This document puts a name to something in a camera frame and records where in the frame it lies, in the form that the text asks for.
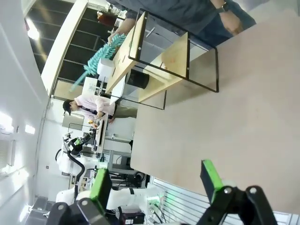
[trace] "black cap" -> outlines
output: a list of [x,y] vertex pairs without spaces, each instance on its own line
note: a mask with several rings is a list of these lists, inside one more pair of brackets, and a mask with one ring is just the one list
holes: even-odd
[[71,115],[70,102],[73,102],[73,100],[68,99],[68,100],[64,101],[64,104],[62,104],[63,109],[65,110],[65,112],[68,112],[69,115]]

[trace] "wristwatch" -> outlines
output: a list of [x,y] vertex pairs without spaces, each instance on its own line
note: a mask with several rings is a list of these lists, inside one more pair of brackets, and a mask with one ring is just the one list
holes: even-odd
[[225,2],[221,8],[217,8],[217,13],[223,13],[229,11],[228,2]]

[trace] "person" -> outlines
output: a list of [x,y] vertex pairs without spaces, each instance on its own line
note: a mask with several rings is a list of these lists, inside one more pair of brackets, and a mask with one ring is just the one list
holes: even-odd
[[66,100],[62,105],[65,112],[71,115],[71,112],[81,111],[89,120],[96,120],[108,114],[109,122],[111,123],[114,118],[136,118],[137,109],[125,107],[112,103],[110,105],[110,99],[97,95],[80,95],[74,100]]
[[[202,41],[215,47],[243,30],[255,25],[255,20],[238,3],[232,0],[107,0],[120,10],[127,10],[122,25],[108,38],[111,42],[115,34],[127,34],[134,27],[140,8],[156,14],[185,28]],[[183,35],[163,21],[156,21],[162,27]]]

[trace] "teal feather duster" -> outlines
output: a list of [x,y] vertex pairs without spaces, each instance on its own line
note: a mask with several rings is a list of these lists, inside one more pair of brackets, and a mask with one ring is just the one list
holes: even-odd
[[88,65],[84,65],[83,68],[85,69],[85,72],[77,79],[77,81],[72,85],[70,91],[73,91],[77,85],[79,85],[84,78],[88,74],[92,74],[95,76],[97,74],[97,67],[98,63],[101,58],[109,59],[111,58],[114,53],[116,52],[116,48],[121,46],[124,42],[126,36],[124,34],[118,35],[116,34],[112,38],[112,42],[110,44],[105,44],[102,48],[100,48],[95,55],[90,58],[88,61]]

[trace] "black cylinder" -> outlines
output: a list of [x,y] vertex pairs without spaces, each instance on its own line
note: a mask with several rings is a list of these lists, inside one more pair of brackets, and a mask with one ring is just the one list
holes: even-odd
[[132,69],[126,77],[126,84],[145,89],[149,82],[149,74]]

